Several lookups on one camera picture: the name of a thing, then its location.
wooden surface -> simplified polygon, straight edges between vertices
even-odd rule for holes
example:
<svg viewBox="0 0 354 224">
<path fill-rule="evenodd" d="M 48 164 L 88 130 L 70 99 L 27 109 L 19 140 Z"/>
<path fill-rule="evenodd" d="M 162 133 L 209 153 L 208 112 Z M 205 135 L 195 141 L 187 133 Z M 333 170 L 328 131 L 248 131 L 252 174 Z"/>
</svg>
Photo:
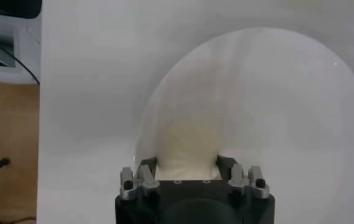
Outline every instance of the wooden surface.
<svg viewBox="0 0 354 224">
<path fill-rule="evenodd" d="M 0 221 L 36 216 L 39 87 L 0 83 Z M 31 224 L 34 221 L 21 222 Z"/>
</svg>

white backdrop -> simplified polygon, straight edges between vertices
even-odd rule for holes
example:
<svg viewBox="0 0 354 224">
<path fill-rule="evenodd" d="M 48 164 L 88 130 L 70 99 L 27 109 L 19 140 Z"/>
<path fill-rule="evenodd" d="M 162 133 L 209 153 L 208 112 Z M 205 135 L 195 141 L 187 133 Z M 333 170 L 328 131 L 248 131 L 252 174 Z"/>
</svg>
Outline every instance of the white backdrop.
<svg viewBox="0 0 354 224">
<path fill-rule="evenodd" d="M 161 78 L 201 43 L 256 26 L 305 33 L 354 72 L 354 1 L 45 1 L 38 223 L 114 223 Z"/>
</svg>

black device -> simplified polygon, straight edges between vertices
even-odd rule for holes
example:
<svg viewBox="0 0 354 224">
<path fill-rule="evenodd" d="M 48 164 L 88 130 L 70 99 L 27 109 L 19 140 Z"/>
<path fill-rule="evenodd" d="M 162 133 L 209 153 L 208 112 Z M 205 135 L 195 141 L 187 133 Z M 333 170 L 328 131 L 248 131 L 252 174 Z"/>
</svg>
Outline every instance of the black device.
<svg viewBox="0 0 354 224">
<path fill-rule="evenodd" d="M 157 181 L 156 158 L 145 159 L 137 175 L 121 171 L 116 224 L 274 224 L 274 197 L 261 169 L 244 176 L 233 158 L 218 156 L 222 180 Z"/>
<path fill-rule="evenodd" d="M 41 4 L 42 0 L 0 0 L 0 15 L 33 19 L 40 14 Z"/>
</svg>

metal bracket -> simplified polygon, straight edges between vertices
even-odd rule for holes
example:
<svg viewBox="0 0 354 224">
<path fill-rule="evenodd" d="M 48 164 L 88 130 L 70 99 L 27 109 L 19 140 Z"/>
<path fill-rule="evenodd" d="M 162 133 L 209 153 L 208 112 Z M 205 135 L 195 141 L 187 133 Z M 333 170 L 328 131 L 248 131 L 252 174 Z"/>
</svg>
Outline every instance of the metal bracket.
<svg viewBox="0 0 354 224">
<path fill-rule="evenodd" d="M 120 172 L 120 196 L 123 200 L 133 200 L 137 198 L 138 185 L 133 180 L 133 172 L 130 167 L 122 168 Z"/>
<path fill-rule="evenodd" d="M 144 196 L 149 196 L 152 192 L 158 192 L 159 181 L 156 181 L 148 165 L 139 167 L 139 177 L 142 179 L 141 187 L 143 188 Z"/>
<path fill-rule="evenodd" d="M 249 179 L 252 193 L 255 198 L 269 198 L 270 187 L 266 184 L 259 166 L 251 166 L 251 169 L 249 169 Z"/>
<path fill-rule="evenodd" d="M 235 163 L 231 169 L 231 179 L 228 180 L 228 184 L 232 190 L 240 191 L 241 195 L 244 195 L 244 187 L 249 185 L 248 178 L 244 178 L 244 172 L 242 165 Z"/>
</svg>

clear plastic dome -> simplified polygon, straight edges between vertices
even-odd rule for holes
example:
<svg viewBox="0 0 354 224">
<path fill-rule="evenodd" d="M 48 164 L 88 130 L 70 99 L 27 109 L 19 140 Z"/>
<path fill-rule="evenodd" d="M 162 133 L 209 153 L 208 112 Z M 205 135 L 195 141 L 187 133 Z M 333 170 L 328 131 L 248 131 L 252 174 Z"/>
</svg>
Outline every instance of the clear plastic dome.
<svg viewBox="0 0 354 224">
<path fill-rule="evenodd" d="M 176 124 L 214 129 L 207 149 L 218 138 L 221 155 L 261 166 L 276 223 L 354 223 L 354 74 L 317 41 L 254 28 L 204 43 L 154 92 L 136 162 Z"/>
</svg>

